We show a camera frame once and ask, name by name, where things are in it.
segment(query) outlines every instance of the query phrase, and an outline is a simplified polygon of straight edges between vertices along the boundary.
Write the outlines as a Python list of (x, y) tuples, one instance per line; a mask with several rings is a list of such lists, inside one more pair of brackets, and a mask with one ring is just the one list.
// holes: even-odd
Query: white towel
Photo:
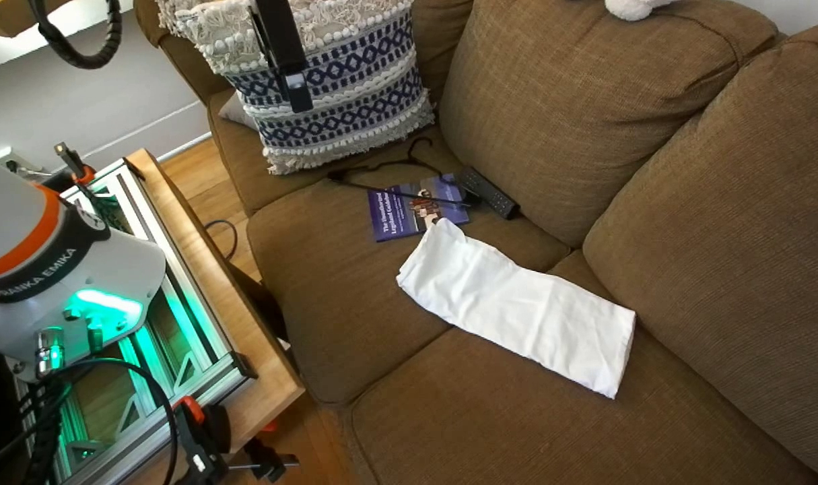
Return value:
[(427, 230), (397, 283), (448, 323), (615, 399), (636, 314), (519, 266), (448, 219)]

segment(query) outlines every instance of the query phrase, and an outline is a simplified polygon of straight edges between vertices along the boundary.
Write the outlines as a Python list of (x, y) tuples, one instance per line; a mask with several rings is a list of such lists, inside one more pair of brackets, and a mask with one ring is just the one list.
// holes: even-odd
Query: hardwood floor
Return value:
[[(238, 248), (230, 261), (255, 280), (260, 280), (246, 239), (248, 218), (221, 163), (214, 141), (203, 141), (167, 160), (162, 168), (187, 198), (203, 224), (215, 219), (225, 219), (234, 224), (238, 230)], [(213, 226), (209, 234), (224, 254), (230, 250), (232, 230), (226, 224)], [(347, 451), (342, 445), (336, 414), (316, 405), (309, 394), (302, 395), (277, 418), (276, 432), (261, 433), (259, 438), (277, 452), (297, 455), (301, 461), (300, 467), (288, 469), (279, 482), (282, 485), (357, 483)], [(247, 473), (251, 479), (248, 482), (254, 483), (252, 474), (234, 473)]]

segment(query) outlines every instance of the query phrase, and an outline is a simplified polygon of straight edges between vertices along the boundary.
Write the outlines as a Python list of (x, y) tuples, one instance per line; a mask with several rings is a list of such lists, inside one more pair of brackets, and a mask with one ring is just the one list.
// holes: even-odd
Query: book cover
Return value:
[[(444, 179), (454, 181), (453, 174), (445, 174)], [(393, 185), (388, 190), (459, 201), (460, 190), (439, 179), (430, 177), (409, 184)], [(376, 242), (420, 234), (427, 230), (438, 218), (448, 218), (454, 224), (468, 222), (465, 206), (434, 200), (412, 199), (382, 191), (368, 191), (372, 232)]]

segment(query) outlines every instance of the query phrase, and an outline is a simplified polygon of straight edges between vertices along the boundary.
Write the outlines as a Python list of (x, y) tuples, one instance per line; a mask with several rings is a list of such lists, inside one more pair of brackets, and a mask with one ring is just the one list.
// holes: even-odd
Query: stuffed animal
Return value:
[(606, 0), (606, 9), (616, 18), (636, 22), (646, 18), (651, 10), (677, 0)]

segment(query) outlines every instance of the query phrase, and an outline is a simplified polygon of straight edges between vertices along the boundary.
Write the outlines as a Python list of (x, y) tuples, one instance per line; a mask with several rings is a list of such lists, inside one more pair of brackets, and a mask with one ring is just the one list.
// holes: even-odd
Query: brown couch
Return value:
[[(209, 108), (305, 383), (381, 484), (818, 483), (818, 27), (682, 0), (627, 24), (601, 0), (417, 0), (439, 101), (419, 157), (521, 205), (468, 236), (636, 310), (615, 400), (446, 325), (397, 287), (418, 237), (375, 243), (366, 194), (288, 176), (215, 114), (198, 52), (143, 30)], [(361, 175), (389, 185), (417, 168)]]

